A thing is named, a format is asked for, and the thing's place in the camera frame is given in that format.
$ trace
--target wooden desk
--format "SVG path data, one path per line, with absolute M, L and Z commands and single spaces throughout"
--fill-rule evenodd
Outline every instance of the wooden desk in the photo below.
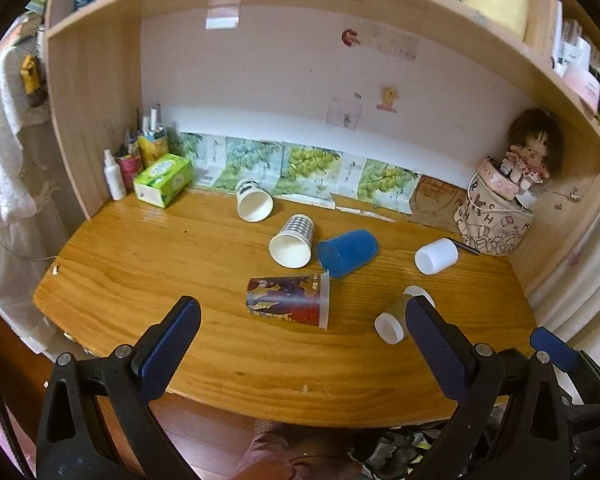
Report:
M 314 240 L 366 228 L 380 245 L 367 266 L 331 280 L 329 329 L 263 320 L 244 305 L 251 277 L 315 272 L 285 269 L 270 238 L 297 212 L 314 219 Z M 270 218 L 240 220 L 232 196 L 182 193 L 166 210 L 129 196 L 86 221 L 35 293 L 36 305 L 97 355 L 134 343 L 183 294 L 198 299 L 202 327 L 170 391 L 244 415 L 312 426 L 378 427 L 449 416 L 446 400 L 413 340 L 385 344 L 374 319 L 408 285 L 432 295 L 448 322 L 473 342 L 529 354 L 531 310 L 505 258 L 461 252 L 424 276 L 414 252 L 445 235 L 276 200 Z

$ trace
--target doll hair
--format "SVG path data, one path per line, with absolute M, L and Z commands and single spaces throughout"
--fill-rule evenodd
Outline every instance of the doll hair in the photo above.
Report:
M 535 136 L 544 132 L 548 137 L 546 156 L 543 159 L 551 174 L 560 171 L 562 166 L 562 133 L 554 118 L 540 108 L 533 108 L 522 112 L 516 120 L 511 123 L 507 137 L 510 144 L 524 146 L 529 136 Z

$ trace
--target white cup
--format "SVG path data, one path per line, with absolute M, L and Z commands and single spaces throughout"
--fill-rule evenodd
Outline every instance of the white cup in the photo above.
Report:
M 247 222 L 264 220 L 273 209 L 273 199 L 255 180 L 244 179 L 235 187 L 238 216 Z
M 311 259 L 314 221 L 306 215 L 293 215 L 269 242 L 269 254 L 283 267 L 299 269 Z
M 458 248 L 447 238 L 421 247 L 415 256 L 416 267 L 423 274 L 437 274 L 458 261 Z
M 430 304 L 436 306 L 429 293 L 420 286 L 410 285 L 405 288 L 401 297 L 395 300 L 392 306 L 386 312 L 376 317 L 374 321 L 376 332 L 378 332 L 378 335 L 385 343 L 389 343 L 390 345 L 398 344 L 408 334 L 405 309 L 407 302 L 413 296 L 424 296 Z

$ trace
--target white cord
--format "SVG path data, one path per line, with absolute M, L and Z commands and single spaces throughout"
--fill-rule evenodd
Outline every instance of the white cord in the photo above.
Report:
M 483 209 L 480 206 L 476 205 L 474 200 L 472 200 L 472 198 L 471 198 L 470 190 L 471 190 L 471 184 L 474 182 L 474 178 L 478 176 L 478 173 L 480 173 L 479 168 L 478 168 L 478 171 L 476 171 L 474 173 L 474 176 L 471 177 L 471 180 L 469 181 L 469 185 L 466 188 L 466 197 L 467 197 L 467 200 L 469 201 L 469 204 L 474 206 L 476 209 L 479 209 L 480 211 L 486 211 L 487 213 L 523 213 L 523 212 L 525 212 L 524 208 L 520 208 L 520 209 Z
M 16 258 L 19 258 L 21 260 L 29 260 L 30 262 L 46 262 L 47 260 L 54 260 L 58 256 L 57 254 L 56 254 L 56 256 L 47 256 L 46 258 L 34 258 L 33 256 L 22 256 L 21 254 L 18 254 L 16 252 L 14 252 L 13 250 L 11 250 L 10 248 L 8 248 L 1 241 L 0 241 L 0 247 L 2 247 L 8 253 L 13 254 L 13 256 L 16 256 Z

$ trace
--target fabric basket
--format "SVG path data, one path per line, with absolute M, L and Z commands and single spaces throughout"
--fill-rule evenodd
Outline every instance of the fabric basket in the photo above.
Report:
M 472 180 L 468 196 L 454 214 L 464 243 L 496 256 L 507 256 L 533 219 L 531 211 L 496 195 L 480 176 Z

